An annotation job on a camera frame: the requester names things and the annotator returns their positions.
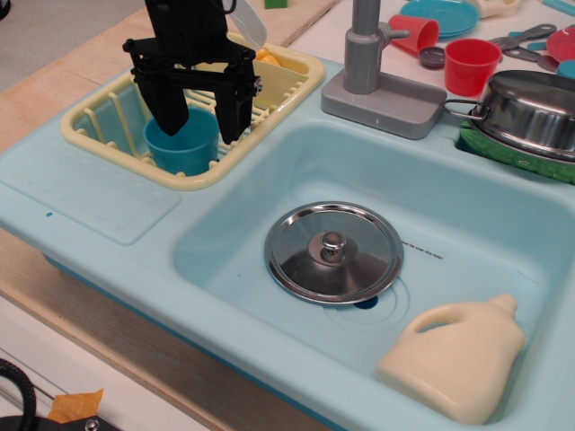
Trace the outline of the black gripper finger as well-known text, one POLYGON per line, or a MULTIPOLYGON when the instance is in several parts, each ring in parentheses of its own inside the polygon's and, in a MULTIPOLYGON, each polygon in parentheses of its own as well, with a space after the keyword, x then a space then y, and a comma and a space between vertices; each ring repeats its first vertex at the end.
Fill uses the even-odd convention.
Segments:
POLYGON ((217 122, 220 135, 229 145, 251 125, 253 85, 218 86, 215 89, 217 122))
POLYGON ((158 127, 168 136, 176 135, 189 119, 183 90, 164 75, 136 74, 135 81, 158 127))

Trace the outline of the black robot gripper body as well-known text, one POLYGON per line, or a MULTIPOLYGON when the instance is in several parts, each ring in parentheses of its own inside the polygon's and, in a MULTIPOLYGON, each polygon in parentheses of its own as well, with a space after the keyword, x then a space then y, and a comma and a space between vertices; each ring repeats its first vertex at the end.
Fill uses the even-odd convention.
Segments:
POLYGON ((132 74, 164 75, 183 89, 215 91, 218 86, 253 85, 255 50, 228 16, 222 1, 147 1, 154 36, 127 40, 132 74))

